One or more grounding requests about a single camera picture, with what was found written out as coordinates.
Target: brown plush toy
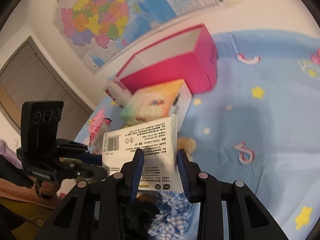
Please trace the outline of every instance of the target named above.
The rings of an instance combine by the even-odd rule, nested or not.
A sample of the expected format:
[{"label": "brown plush toy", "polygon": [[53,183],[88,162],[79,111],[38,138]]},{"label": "brown plush toy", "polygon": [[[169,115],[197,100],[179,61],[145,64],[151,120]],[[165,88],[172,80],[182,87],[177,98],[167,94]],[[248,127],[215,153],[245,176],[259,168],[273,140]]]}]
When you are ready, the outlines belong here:
[{"label": "brown plush toy", "polygon": [[196,150],[197,143],[192,138],[179,137],[177,140],[177,150],[184,149],[189,161],[193,161],[191,154]]}]

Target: world map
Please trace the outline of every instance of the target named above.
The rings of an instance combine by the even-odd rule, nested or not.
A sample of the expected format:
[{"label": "world map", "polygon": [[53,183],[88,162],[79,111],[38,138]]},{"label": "world map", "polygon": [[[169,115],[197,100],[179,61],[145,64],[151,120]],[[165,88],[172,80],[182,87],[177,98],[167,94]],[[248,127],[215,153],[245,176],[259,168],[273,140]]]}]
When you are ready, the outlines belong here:
[{"label": "world map", "polygon": [[215,0],[57,0],[54,24],[95,73],[148,31]]}]

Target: camera lens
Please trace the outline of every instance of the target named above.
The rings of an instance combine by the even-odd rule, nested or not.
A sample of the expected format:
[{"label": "camera lens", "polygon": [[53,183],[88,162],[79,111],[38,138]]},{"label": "camera lens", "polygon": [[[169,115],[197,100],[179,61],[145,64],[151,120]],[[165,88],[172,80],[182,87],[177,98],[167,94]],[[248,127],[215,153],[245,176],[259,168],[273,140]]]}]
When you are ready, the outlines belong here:
[{"label": "camera lens", "polygon": [[57,109],[55,112],[54,112],[54,117],[55,119],[58,119],[60,117],[60,114],[61,114],[61,110],[60,109]]},{"label": "camera lens", "polygon": [[33,122],[34,124],[38,124],[41,120],[41,113],[36,112],[35,115],[33,116]]},{"label": "camera lens", "polygon": [[43,121],[44,122],[50,122],[51,118],[52,118],[52,110],[51,109],[47,109],[44,112]]}]

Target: blue checkered fabric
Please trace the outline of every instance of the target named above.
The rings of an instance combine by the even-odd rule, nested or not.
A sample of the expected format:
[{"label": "blue checkered fabric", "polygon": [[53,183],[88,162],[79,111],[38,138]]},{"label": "blue checkered fabric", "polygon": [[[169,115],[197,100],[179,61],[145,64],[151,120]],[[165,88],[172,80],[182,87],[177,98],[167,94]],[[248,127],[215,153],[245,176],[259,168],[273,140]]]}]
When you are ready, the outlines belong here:
[{"label": "blue checkered fabric", "polygon": [[148,234],[159,240],[178,240],[184,237],[191,218],[193,204],[190,204],[183,193],[174,191],[157,192],[156,206],[160,211],[151,223]]}]

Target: colorful map of china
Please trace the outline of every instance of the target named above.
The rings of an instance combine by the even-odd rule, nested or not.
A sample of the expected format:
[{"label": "colorful map of china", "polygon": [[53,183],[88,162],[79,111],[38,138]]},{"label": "colorful map of china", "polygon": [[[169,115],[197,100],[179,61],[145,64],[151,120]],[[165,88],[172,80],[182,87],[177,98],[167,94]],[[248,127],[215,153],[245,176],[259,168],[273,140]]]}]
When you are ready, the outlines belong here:
[{"label": "colorful map of china", "polygon": [[75,45],[85,46],[94,38],[106,49],[110,39],[115,41],[122,36],[129,20],[129,7],[127,0],[78,0],[73,8],[61,8],[61,17],[64,34]]}]

